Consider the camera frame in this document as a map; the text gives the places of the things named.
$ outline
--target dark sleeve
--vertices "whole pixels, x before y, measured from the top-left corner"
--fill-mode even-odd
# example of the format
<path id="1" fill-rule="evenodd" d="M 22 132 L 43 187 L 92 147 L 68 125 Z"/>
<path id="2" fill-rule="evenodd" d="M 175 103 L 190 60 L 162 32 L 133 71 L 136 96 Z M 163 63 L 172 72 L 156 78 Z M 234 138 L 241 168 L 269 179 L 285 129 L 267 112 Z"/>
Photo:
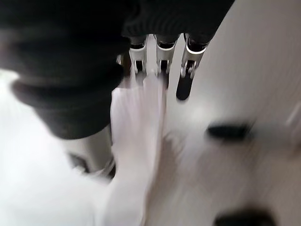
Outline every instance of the dark sleeve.
<path id="1" fill-rule="evenodd" d="M 0 67 L 19 73 L 15 96 L 58 137 L 110 122 L 126 37 L 191 33 L 207 43 L 234 0 L 1 0 Z"/>

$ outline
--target black fabric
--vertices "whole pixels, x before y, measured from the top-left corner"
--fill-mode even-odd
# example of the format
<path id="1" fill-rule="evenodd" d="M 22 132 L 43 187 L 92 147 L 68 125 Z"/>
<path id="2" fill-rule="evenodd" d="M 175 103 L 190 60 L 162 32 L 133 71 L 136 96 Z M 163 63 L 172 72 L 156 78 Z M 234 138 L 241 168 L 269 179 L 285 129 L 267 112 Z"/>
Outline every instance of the black fabric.
<path id="1" fill-rule="evenodd" d="M 124 36 L 190 33 L 208 43 L 234 0 L 140 0 L 137 17 L 126 22 Z"/>
<path id="2" fill-rule="evenodd" d="M 19 73 L 15 95 L 51 131 L 75 139 L 110 121 L 126 37 L 215 34 L 233 0 L 2 0 L 0 67 Z"/>

